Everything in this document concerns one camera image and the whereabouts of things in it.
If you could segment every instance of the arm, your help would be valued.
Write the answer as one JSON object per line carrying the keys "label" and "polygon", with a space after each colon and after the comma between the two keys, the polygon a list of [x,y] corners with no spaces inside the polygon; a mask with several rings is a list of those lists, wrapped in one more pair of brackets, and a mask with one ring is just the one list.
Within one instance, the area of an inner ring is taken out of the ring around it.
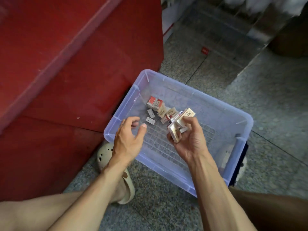
{"label": "arm", "polygon": [[123,120],[115,135],[112,157],[96,180],[48,229],[49,231],[98,230],[108,203],[129,163],[138,155],[146,133],[142,124],[135,137],[131,131],[138,117]]}
{"label": "arm", "polygon": [[182,134],[181,141],[175,143],[169,134],[167,137],[189,167],[204,230],[255,231],[256,228],[220,176],[197,118],[184,117],[184,120],[190,130]]}

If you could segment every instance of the person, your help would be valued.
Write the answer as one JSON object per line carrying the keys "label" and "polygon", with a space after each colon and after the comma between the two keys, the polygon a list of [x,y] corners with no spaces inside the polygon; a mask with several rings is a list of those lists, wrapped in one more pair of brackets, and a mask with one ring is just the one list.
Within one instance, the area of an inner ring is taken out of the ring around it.
{"label": "person", "polygon": [[[132,127],[139,120],[128,117],[122,121],[110,160],[84,192],[1,202],[1,230],[98,230],[108,204],[126,203],[134,194],[124,179],[146,134],[147,126],[141,124],[137,135],[133,135]],[[189,167],[204,230],[308,230],[306,200],[228,188],[207,149],[197,118],[184,120],[189,130],[183,133],[182,140],[174,143],[169,134],[167,138]]]}

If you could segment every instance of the pile of small boxes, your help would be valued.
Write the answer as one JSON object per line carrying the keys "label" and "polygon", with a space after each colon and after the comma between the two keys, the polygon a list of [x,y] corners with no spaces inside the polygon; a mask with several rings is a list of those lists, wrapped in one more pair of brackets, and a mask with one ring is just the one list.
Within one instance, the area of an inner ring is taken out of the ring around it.
{"label": "pile of small boxes", "polygon": [[184,111],[177,111],[175,107],[168,108],[162,100],[153,96],[150,97],[147,106],[149,108],[148,113],[150,117],[147,117],[146,121],[154,125],[155,120],[152,118],[155,117],[155,114],[153,110],[156,111],[157,115],[161,118],[160,121],[162,124],[168,122],[169,125],[167,128],[175,143],[178,143],[181,140],[181,133],[188,130],[188,127],[185,125],[182,118],[184,116],[193,117],[195,115],[190,108],[187,108]]}

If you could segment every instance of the clear plastic container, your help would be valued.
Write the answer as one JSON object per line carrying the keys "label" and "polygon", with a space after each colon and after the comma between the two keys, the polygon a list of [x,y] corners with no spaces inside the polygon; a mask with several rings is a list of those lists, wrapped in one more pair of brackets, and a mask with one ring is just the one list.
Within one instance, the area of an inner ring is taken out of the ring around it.
{"label": "clear plastic container", "polygon": [[[196,113],[203,128],[209,152],[226,185],[229,185],[253,126],[252,117],[214,97],[146,69],[140,73],[107,125],[104,131],[105,139],[113,142],[121,120],[128,116],[139,116],[141,123],[145,122],[149,116],[146,103],[150,96],[163,100],[167,107],[175,107],[178,111],[189,107]],[[154,120],[156,120],[154,125],[146,122],[147,133],[136,159],[196,196],[187,164],[167,140],[167,123],[163,125],[157,115]],[[226,156],[228,154],[226,149],[230,149],[230,146],[233,146],[233,150]]]}

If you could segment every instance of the blue translucent plastic bin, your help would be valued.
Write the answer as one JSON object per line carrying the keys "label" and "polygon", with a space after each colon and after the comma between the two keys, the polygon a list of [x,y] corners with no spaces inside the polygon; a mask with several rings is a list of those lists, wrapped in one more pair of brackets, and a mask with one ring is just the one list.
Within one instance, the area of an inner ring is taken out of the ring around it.
{"label": "blue translucent plastic bin", "polygon": [[[167,107],[175,107],[178,111],[189,107],[196,113],[206,136],[209,152],[226,185],[229,185],[253,126],[252,117],[214,97],[146,69],[140,73],[107,125],[104,131],[105,139],[113,142],[121,120],[128,116],[139,116],[141,123],[145,122],[149,116],[146,103],[150,96],[163,100]],[[163,125],[157,115],[154,120],[156,120],[155,125],[146,123],[147,133],[136,159],[196,196],[187,164],[167,140],[167,123]],[[228,152],[226,149],[230,147],[232,152],[228,159],[228,156],[225,158]]]}

